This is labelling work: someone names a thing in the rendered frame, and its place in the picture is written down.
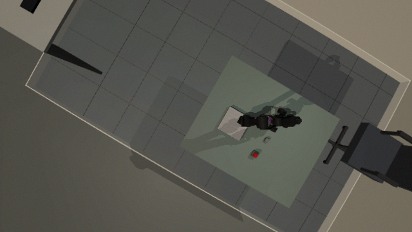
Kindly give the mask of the red button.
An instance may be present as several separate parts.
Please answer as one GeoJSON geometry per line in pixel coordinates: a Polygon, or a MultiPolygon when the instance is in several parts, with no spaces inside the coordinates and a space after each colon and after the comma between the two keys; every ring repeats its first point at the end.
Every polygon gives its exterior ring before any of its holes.
{"type": "Polygon", "coordinates": [[[255,159],[257,159],[258,155],[259,155],[259,154],[256,153],[255,151],[253,151],[252,154],[251,154],[251,156],[254,157],[255,159]]]}

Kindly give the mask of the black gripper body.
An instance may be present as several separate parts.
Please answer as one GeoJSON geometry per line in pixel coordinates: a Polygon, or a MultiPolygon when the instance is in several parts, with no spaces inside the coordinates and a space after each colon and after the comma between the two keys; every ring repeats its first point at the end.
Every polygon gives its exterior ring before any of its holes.
{"type": "MultiPolygon", "coordinates": [[[[282,109],[282,108],[279,108],[277,112],[280,113],[280,114],[279,114],[279,115],[276,115],[275,118],[280,118],[280,117],[282,117],[282,116],[285,116],[286,113],[287,113],[287,112],[286,112],[284,109],[282,109]]],[[[274,121],[273,121],[272,125],[270,124],[270,125],[268,126],[268,128],[272,127],[273,125],[274,125],[274,121]]],[[[275,133],[275,132],[277,131],[277,128],[275,127],[275,128],[273,128],[273,129],[271,129],[270,131],[272,131],[272,132],[275,133]]]]}

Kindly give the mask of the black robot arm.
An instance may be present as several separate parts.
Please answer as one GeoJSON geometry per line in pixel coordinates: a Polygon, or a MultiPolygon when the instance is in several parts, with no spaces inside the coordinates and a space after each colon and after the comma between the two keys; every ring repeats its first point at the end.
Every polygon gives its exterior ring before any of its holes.
{"type": "Polygon", "coordinates": [[[257,126],[261,130],[271,130],[276,126],[282,126],[284,128],[294,127],[295,124],[300,124],[302,119],[300,117],[295,117],[293,114],[287,115],[287,117],[275,118],[271,115],[260,115],[260,117],[251,117],[250,115],[241,116],[238,120],[238,124],[241,127],[251,127],[257,126]],[[274,125],[268,128],[268,116],[274,119],[274,125]]]}

